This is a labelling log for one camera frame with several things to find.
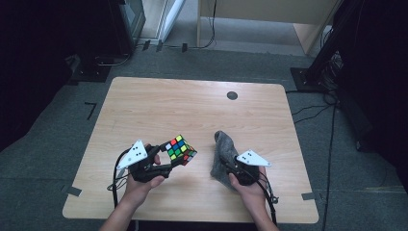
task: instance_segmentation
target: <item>human hand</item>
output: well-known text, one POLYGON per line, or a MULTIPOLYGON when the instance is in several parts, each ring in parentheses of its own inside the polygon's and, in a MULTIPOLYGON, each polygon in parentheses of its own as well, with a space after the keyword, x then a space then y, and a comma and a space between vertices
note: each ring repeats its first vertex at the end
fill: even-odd
MULTIPOLYGON (((267 172, 265 167, 259 167, 260 180, 259 183, 266 189, 267 188, 267 172)), ((266 198, 264 191, 257 183, 253 183, 250 186, 242 186, 237 177, 233 173, 229 173, 229 179, 231 185, 238 191, 241 196, 243 205, 252 216, 259 231, 276 231, 278 228, 273 224, 272 220, 268 216, 266 208, 266 198)))
MULTIPOLYGON (((159 155, 155 156, 154 163, 156 165, 161 163, 159 155)), ((132 174, 129 174, 126 181, 126 191, 122 197, 122 200, 126 199, 132 205, 139 207, 146 199, 150 190, 158 187, 163 181, 165 181, 164 176, 156 176, 151 181, 142 183, 135 181, 132 174)))
MULTIPOLYGON (((265 167, 259 167, 259 171, 263 174, 260 174, 260 183, 264 188, 266 188, 266 170, 265 167)), ((231 182, 231 185, 238 191, 238 193, 241 196, 242 202, 245 205, 246 209, 248 211, 253 211, 253 210, 259 210, 260 208, 265 207, 265 195, 264 191, 261 189, 261 187, 254 183, 250 186, 242 186, 240 185, 240 182, 238 181, 237 177, 233 173, 229 173, 229 179, 231 182)))
MULTIPOLYGON (((155 156, 154 163, 160 164, 159 155, 155 156)), ((125 194, 100 230, 126 230, 132 215, 144 202, 150 190, 158 187, 163 181, 165 181, 163 176, 156 176, 151 181, 142 183, 135 181, 132 174, 129 174, 125 194)))

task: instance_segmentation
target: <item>tape mark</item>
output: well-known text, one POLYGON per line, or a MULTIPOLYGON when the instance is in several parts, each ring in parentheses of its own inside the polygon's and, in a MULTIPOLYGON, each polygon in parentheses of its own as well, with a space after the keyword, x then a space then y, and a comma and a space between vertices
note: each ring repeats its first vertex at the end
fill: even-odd
POLYGON ((61 192, 72 194, 72 195, 75 195, 75 196, 80 196, 82 190, 77 189, 77 188, 72 187, 72 186, 64 185, 63 188, 61 189, 61 192))
POLYGON ((303 198, 303 200, 315 199, 315 194, 312 193, 312 192, 303 193, 303 194, 302 194, 302 198, 303 198))
POLYGON ((88 115, 88 118, 87 118, 87 120, 89 120, 90 119, 90 117, 92 116, 92 114, 93 114, 93 111, 95 111, 95 108, 96 108, 96 103, 89 103, 89 102, 85 102, 85 104, 86 105, 93 105, 93 107, 92 107, 92 110, 90 110, 90 113, 89 113, 89 115, 88 115))

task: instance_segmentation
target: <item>rubik's cube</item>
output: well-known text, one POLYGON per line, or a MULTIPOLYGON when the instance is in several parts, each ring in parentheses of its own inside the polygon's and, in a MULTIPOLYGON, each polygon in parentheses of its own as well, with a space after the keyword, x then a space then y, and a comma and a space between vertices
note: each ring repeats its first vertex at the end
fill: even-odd
POLYGON ((166 150, 170 157, 171 165, 174 167, 178 165, 185 166, 197 153, 181 135, 169 141, 166 144, 166 150))

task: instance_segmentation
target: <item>black cable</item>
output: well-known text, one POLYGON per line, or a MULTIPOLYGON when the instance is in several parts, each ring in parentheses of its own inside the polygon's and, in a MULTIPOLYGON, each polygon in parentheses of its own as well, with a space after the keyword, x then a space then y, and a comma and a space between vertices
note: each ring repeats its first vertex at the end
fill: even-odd
POLYGON ((323 108, 322 110, 320 110, 316 115, 313 115, 313 116, 310 116, 310 117, 302 118, 302 119, 300 119, 300 120, 294 122, 294 124, 297 124, 298 122, 301 122, 301 121, 304 121, 304 120, 307 120, 307 119, 315 118, 315 117, 317 117, 321 112, 323 112, 324 110, 330 108, 331 106, 333 106, 333 105, 328 105, 328 106, 326 106, 325 108, 323 108))
POLYGON ((323 108, 323 107, 327 107, 327 105, 315 105, 315 106, 310 106, 310 107, 306 107, 306 108, 302 108, 299 111, 292 113, 292 116, 295 116, 299 113, 301 113, 303 110, 307 110, 307 109, 312 109, 312 108, 323 108))
POLYGON ((330 144, 329 144, 329 157, 328 157, 328 161, 327 161, 327 184, 326 184, 326 199, 325 199, 326 203, 324 204, 323 225, 321 227, 321 231, 325 230, 326 221, 327 221, 327 209, 328 209, 329 196, 330 196, 330 175, 331 175, 330 172, 331 172, 331 158, 332 158, 332 151, 333 151, 335 115, 336 115, 336 107, 333 108, 333 115, 332 115, 330 144))
POLYGON ((130 54, 127 54, 125 60, 120 62, 120 63, 117 63, 117 64, 98 64, 98 63, 96 63, 96 64, 101 65, 101 66, 117 66, 117 65, 122 65, 122 64, 126 63, 129 60, 129 58, 130 58, 130 54))
POLYGON ((255 181, 255 183, 257 183, 257 185, 261 188, 261 190, 264 192, 264 196, 265 196, 265 199, 267 200, 267 202, 268 202, 268 205, 269 205, 269 209, 270 209, 270 216, 271 216, 271 218, 272 218, 272 222, 277 226, 278 224, 277 224, 277 221, 276 221, 276 210, 275 210, 275 208, 273 207, 273 203, 274 203, 274 201, 275 201, 275 203, 277 203, 277 197, 275 197, 273 194, 272 194, 272 191, 270 190, 270 194, 268 193, 268 191, 267 191, 267 189, 265 189, 265 187, 259 182, 259 179, 257 179, 257 178, 255 178, 250 172, 248 172, 247 170, 245 170, 245 169, 243 169, 243 168, 241 168, 241 170, 243 171, 243 172, 245 172, 248 176, 250 176, 254 181, 255 181))
POLYGON ((130 148, 124 150, 124 151, 119 155, 119 157, 118 157, 117 160, 116 160, 116 164, 115 164, 115 168, 114 168, 114 180, 113 180, 113 185, 112 185, 112 187, 113 187, 113 188, 112 188, 112 194, 113 194, 113 196, 114 196, 114 205, 115 205, 115 208, 116 208, 116 206, 117 206, 116 166, 119 165, 120 159, 122 159, 122 157, 123 157, 126 153, 128 153, 129 150, 130 150, 130 148))

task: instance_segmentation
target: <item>wooden table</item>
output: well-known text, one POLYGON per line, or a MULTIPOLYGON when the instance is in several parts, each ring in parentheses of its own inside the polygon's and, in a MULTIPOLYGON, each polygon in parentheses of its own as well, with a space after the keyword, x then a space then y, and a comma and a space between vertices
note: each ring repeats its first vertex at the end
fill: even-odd
MULTIPOLYGON (((107 218, 114 203, 106 188, 118 155, 137 139, 161 144, 181 134, 197 155, 174 168, 133 218, 252 222, 240 197, 210 175, 218 130, 233 139, 239 153, 251 148, 272 163, 267 173, 279 196, 278 222, 318 221, 315 200, 301 196, 312 190, 282 86, 130 77, 112 82, 73 183, 82 193, 68 195, 64 216, 107 218), (227 98, 229 91, 238 98, 227 98)), ((160 155, 169 163, 166 153, 160 155)))

